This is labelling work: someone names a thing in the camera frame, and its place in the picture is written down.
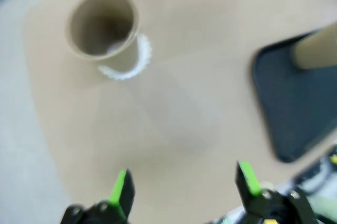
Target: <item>paper cup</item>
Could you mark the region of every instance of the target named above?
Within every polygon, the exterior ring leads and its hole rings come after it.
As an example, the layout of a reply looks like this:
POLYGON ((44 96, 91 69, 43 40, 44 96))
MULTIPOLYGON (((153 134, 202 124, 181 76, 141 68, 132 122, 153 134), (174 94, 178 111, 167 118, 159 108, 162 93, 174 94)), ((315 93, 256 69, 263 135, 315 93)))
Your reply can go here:
POLYGON ((67 39, 80 59, 117 72, 138 60, 138 11, 132 0, 83 0, 67 23, 67 39))
POLYGON ((294 45, 293 61, 298 68, 337 66, 337 22, 294 45))

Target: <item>screw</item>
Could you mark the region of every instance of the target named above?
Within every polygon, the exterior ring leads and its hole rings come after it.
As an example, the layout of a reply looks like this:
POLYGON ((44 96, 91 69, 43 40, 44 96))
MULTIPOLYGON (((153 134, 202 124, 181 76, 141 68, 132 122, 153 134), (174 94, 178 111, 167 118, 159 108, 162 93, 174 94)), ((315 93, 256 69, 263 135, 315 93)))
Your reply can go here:
POLYGON ((107 209, 107 204, 106 203, 102 204, 100 207, 100 210, 104 212, 106 209, 107 209))
POLYGON ((270 195, 270 193, 268 191, 263 191, 262 192, 262 196, 266 199, 271 199, 272 196, 270 195))
POLYGON ((78 207, 73 209, 73 215, 77 215, 80 212, 80 209, 78 207))
POLYGON ((293 197, 294 199, 299 199, 300 195, 296 192, 296 191, 291 191, 290 192, 291 197, 293 197))

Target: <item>cup rim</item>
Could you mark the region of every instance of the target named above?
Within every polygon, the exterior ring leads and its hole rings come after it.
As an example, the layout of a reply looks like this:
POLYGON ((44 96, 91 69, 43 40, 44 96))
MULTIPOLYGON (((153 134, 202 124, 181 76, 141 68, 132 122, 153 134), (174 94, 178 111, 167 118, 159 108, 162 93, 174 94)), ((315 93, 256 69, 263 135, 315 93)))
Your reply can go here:
POLYGON ((73 17, 76 13, 76 11, 78 10, 78 8, 80 6, 82 6, 86 1, 88 0, 81 0, 79 1, 75 7, 72 9, 69 17, 67 18, 67 22, 66 22, 66 38, 68 41, 68 44, 70 45, 71 49, 76 52, 75 56, 87 61, 100 61, 100 60, 104 60, 104 59, 108 59, 114 56, 117 56, 118 54, 120 54, 122 51, 124 51, 125 49, 127 49, 129 47, 129 45, 136 39, 137 37, 137 33, 139 31, 140 25, 139 25, 139 13, 138 13, 138 9, 135 5, 135 3, 133 2, 133 0, 126 0, 131 9, 132 9, 132 13, 133 13, 133 24, 132 24, 132 28, 129 32, 129 35, 127 36, 127 39, 124 41, 124 43, 117 49, 114 50, 112 53, 106 53, 106 54, 98 54, 98 55, 91 55, 88 53, 83 52, 75 43, 74 40, 71 36, 71 23, 73 20, 73 17))

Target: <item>cup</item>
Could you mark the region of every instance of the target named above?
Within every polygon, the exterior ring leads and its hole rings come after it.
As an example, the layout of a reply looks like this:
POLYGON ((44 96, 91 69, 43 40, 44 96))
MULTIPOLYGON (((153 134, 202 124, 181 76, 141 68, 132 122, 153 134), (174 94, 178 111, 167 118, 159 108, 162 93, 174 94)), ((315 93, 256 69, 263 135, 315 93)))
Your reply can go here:
POLYGON ((74 55, 117 72, 138 59, 138 11, 132 0, 83 0, 70 15, 67 40, 74 55))
POLYGON ((337 22, 297 42, 292 57, 301 69, 337 66, 337 22))

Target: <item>white coaster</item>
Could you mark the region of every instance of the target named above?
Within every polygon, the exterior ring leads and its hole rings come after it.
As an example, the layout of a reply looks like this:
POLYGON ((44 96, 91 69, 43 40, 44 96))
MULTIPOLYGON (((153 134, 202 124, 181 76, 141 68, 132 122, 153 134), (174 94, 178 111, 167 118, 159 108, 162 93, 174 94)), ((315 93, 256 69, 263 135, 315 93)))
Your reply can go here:
POLYGON ((148 38, 142 34, 137 38, 138 41, 138 62, 137 64, 127 72, 118 72, 108 66, 100 65, 98 69, 100 72, 108 78, 117 79, 117 80, 125 80, 128 78, 132 78, 138 73, 140 73, 146 66, 150 63, 150 59, 152 56, 152 47, 148 38))

